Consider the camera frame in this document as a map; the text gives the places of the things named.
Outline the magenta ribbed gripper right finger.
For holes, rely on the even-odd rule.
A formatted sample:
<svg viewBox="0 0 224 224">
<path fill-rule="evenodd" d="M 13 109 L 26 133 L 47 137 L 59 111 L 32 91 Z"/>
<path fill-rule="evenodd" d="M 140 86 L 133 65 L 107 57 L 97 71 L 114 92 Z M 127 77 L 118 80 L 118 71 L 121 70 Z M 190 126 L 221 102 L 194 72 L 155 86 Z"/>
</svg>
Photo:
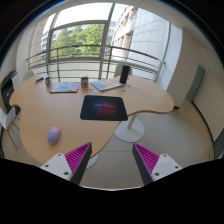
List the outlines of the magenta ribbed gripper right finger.
<svg viewBox="0 0 224 224">
<path fill-rule="evenodd" d="M 137 143 L 133 144 L 132 153 L 144 185 L 182 169 L 168 154 L 157 154 Z"/>
</svg>

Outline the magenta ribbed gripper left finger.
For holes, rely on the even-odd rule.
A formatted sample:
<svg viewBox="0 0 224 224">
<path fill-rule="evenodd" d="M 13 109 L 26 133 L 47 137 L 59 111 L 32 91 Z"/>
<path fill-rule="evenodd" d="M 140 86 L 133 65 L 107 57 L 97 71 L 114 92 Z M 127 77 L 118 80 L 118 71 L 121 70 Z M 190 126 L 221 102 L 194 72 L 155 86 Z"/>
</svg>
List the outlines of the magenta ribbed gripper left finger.
<svg viewBox="0 0 224 224">
<path fill-rule="evenodd" d="M 92 143 L 89 142 L 66 154 L 57 153 L 41 169 L 79 185 L 91 154 Z"/>
</svg>

